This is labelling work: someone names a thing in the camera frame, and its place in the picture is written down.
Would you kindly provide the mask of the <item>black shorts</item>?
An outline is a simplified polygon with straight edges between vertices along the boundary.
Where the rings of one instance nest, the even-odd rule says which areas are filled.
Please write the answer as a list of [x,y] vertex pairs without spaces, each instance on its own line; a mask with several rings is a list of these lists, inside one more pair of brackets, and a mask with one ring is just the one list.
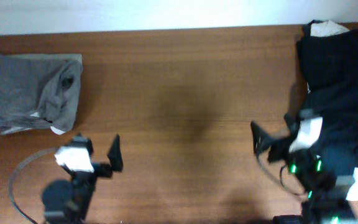
[[300,70],[308,84],[302,108],[323,118],[310,151],[324,168],[350,175],[358,167],[358,30],[329,37],[310,36],[312,21],[296,44]]

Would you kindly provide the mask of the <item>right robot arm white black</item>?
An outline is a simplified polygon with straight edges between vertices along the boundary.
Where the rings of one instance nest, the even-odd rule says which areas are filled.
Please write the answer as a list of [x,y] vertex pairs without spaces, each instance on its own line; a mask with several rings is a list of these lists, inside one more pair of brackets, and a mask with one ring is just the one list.
[[[272,218],[273,224],[330,224],[358,223],[346,194],[354,183],[353,176],[337,176],[333,171],[324,168],[322,158],[309,149],[290,151],[289,136],[273,136],[255,121],[250,123],[254,155],[259,167],[276,184],[295,196],[301,202],[299,215],[279,215]],[[268,152],[268,162],[284,161],[276,178],[262,164],[260,156]],[[283,183],[282,172],[288,169],[303,187],[304,192],[296,193]]]

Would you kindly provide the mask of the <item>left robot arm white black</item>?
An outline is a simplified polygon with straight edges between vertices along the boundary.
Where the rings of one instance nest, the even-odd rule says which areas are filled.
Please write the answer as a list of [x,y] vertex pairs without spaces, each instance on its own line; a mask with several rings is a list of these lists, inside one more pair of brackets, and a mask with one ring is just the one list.
[[91,139],[76,135],[55,153],[56,163],[70,179],[57,179],[42,192],[45,223],[84,223],[98,179],[110,179],[122,172],[120,135],[116,135],[107,153],[108,163],[93,162]]

